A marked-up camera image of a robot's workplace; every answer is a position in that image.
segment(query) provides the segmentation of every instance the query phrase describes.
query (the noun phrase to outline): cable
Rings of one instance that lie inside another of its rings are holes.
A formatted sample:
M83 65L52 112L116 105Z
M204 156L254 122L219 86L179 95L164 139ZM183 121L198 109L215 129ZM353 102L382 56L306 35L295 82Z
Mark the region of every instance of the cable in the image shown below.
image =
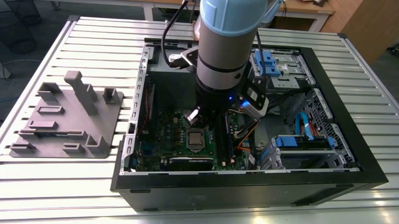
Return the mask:
M194 16L194 11L195 11L195 6L196 5L198 5L198 3L195 2L194 6L192 6L191 14L190 14L190 23L192 23L192 16Z
M12 64L15 62L42 62L42 61L35 60L35 59L20 59L20 60L15 60L15 61L11 61L11 62L6 62L3 65Z
M174 25L174 23L175 23L179 15L180 15L184 7L187 6L187 3L188 3L188 1L183 2L182 6L180 6L180 8L178 10L178 12L175 13L175 15L174 15L171 21L170 21L170 24L168 24L167 28L163 31L163 35L162 35L162 54L163 54L163 59L164 59L164 61L166 61L166 63L167 63L168 66L171 65L171 62L168 60L167 51L164 49L164 39L167 37L167 33L168 33L168 31L170 31L171 27L172 27L172 25Z
M15 100L15 99L18 99L18 98L19 98L19 97L15 97L15 98L11 98L11 99L0 100L0 103L7 102L7 101L11 101L11 100Z
M236 110L234 110L234 109L230 109L230 111L234 111L234 112L236 112L236 113L246 113L246 112L242 112L242 111L236 111Z
M256 124L258 124L258 120L254 120L252 123L238 132L236 136L239 136L242 133L250 130Z
M264 58L263 58L263 50L262 50L262 42L260 42L260 36L259 31L256 30L256 39L258 39L258 47L259 47L259 54L260 54L260 61L262 61L262 76L266 77L266 65L264 65Z
M246 134L243 140L240 141L239 145L238 145L238 149L243 150L243 147L242 147L242 144L244 142L244 140L248 138L250 134L254 132L255 128L258 126L258 122L256 122L256 125L252 127L251 131L248 131L248 133Z
M286 18L287 16L287 4L286 4L286 1L283 0L283 5L284 5L284 10L283 10L283 18Z
M310 127L311 126L310 125L310 120L307 118L306 113L303 113L303 112L298 113L297 118L295 118L295 134L302 134L302 131L301 131L301 118L305 121L305 134L306 134L306 136L310 140L314 140L313 129Z
M267 111L270 111L271 109L274 109L275 107L278 107L288 97L294 96L295 94L299 93L307 93L314 87L313 86L307 86L303 87L298 90L290 90L287 91L280 97L278 97L275 100L271 101L271 103L268 104L267 107Z
M0 64L2 64L2 70L3 70L3 79L6 82L10 82L14 79L14 75L11 74L11 76L8 76L8 78L6 78L6 68L4 68L4 63L0 59Z

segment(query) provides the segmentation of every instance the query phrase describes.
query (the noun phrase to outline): blue latch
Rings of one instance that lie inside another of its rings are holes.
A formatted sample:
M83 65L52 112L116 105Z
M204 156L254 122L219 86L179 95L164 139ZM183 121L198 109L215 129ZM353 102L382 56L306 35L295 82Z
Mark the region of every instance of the blue latch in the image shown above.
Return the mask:
M297 147L298 143L294 136L282 136L280 137L284 147Z
M329 137L329 138L327 138L327 141L329 141L329 144L330 144L330 148L334 148L334 147L335 147L335 140L334 140L334 137Z
M264 59L264 66L266 66L266 75L267 76L280 76L282 72L275 66L275 59L272 57L272 54L268 51L263 51L263 59ZM263 66L262 66L262 58L259 50L255 51L255 62L256 66L259 68L259 74L263 75Z

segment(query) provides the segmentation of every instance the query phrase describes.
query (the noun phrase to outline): blue light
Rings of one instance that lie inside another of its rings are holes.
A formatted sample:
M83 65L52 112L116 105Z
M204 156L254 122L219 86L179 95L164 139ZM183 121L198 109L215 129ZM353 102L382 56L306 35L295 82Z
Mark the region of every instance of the blue light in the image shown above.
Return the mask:
M250 104L250 102L246 100L242 104L242 107L247 106Z

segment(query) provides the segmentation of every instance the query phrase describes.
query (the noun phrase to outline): wooden table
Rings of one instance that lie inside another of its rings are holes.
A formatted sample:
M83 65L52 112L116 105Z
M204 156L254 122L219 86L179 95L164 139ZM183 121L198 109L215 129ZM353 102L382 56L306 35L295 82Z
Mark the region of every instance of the wooden table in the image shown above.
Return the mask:
M64 2L79 2L106 5L120 6L140 6L144 10L144 19L154 21L154 8L179 8L182 0L59 0ZM329 16L335 13L334 8L329 3L323 7L318 7L313 2L305 2L302 0L286 0L287 14L286 17L314 19L313 25L309 31L319 32L329 19ZM188 9L192 9L192 3L188 4ZM283 16L284 7L280 6L276 16Z
M148 4L143 5L144 8L144 15L146 20L152 21L152 9L154 8L179 8L182 5L182 0L144 0ZM329 19L329 16L335 13L334 8L329 4L329 2L325 3L323 7L318 7L314 5L313 1L302 1L302 0L286 0L287 4L287 14L286 17L294 17L294 18L306 18L306 19L314 19L314 23L309 29L309 31L319 32L323 28L323 25ZM283 16L284 12L284 5L282 4L279 8L279 12L276 16Z

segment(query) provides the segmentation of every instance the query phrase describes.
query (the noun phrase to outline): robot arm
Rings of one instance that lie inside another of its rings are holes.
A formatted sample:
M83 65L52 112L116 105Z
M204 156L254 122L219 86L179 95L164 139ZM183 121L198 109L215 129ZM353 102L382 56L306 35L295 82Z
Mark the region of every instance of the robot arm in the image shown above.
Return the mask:
M258 26L280 3L267 7L267 0L200 1L196 108L186 114L191 126L210 125L238 101Z

